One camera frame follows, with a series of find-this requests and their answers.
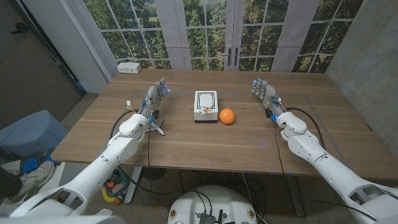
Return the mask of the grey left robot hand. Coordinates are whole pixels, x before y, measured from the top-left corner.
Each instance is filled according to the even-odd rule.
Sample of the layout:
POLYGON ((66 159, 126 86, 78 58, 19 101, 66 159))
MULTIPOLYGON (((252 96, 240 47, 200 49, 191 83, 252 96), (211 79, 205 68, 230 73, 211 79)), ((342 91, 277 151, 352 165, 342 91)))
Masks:
POLYGON ((171 90, 167 88, 165 78, 155 82, 149 87, 139 114, 149 118, 154 111, 160 108, 162 100, 170 92, 171 90))

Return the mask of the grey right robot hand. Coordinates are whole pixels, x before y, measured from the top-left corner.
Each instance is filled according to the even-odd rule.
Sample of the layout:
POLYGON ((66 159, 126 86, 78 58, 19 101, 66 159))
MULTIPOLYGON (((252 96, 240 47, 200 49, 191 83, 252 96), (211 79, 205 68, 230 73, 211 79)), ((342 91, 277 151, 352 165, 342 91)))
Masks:
POLYGON ((282 105, 282 99, 276 92, 275 88, 267 81, 258 78, 253 80, 251 92, 259 97, 265 107, 266 117, 272 122, 276 122, 277 118, 286 112, 282 105))

